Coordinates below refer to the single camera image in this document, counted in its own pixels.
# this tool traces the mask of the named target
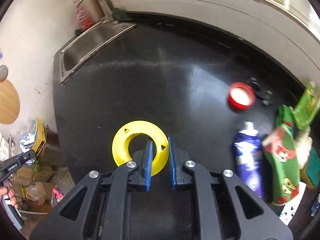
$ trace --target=red lid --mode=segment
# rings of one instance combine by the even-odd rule
[[[238,109],[247,109],[254,103],[256,96],[252,88],[244,83],[233,83],[229,90],[229,103]]]

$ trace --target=yellow ring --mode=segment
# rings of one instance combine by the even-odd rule
[[[112,142],[112,155],[118,166],[131,161],[129,143],[133,137],[140,134],[150,136],[156,144],[156,157],[152,161],[151,176],[159,173],[165,166],[169,157],[169,143],[165,134],[159,127],[151,122],[134,121],[122,126],[116,133]]]

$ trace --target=metal faucet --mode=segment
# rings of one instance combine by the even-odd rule
[[[83,2],[84,0],[80,0],[78,5],[77,5],[77,9],[75,11],[75,13],[78,12],[78,8],[79,8],[79,5]],[[101,19],[102,21],[103,20],[108,20],[109,18],[111,18],[107,12],[107,5],[104,4],[103,0],[98,0],[98,2],[100,3],[100,6],[102,8],[102,11],[103,11],[103,14],[104,14],[104,17]]]

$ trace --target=round wooden board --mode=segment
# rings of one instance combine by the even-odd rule
[[[5,79],[0,82],[0,123],[13,123],[20,111],[19,96],[14,86]]]

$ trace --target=stainless steel sink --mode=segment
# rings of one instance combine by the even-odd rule
[[[101,21],[73,40],[59,54],[61,84],[67,82],[86,60],[135,26],[131,23]]]

